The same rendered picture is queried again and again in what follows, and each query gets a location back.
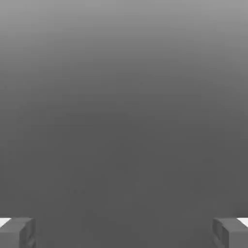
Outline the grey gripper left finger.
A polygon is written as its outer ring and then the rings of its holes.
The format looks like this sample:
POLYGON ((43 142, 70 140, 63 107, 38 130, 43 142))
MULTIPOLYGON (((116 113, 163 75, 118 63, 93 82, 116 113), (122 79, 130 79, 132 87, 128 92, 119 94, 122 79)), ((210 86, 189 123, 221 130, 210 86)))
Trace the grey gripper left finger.
POLYGON ((36 248, 32 217, 0 217, 0 248, 36 248))

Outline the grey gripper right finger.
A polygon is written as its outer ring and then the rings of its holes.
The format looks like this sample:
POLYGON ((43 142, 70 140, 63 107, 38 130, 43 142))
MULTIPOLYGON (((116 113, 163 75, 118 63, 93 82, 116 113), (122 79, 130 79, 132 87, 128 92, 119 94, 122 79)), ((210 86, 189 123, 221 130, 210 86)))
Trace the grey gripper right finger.
POLYGON ((216 248, 248 248, 248 217, 214 218, 212 234, 216 248))

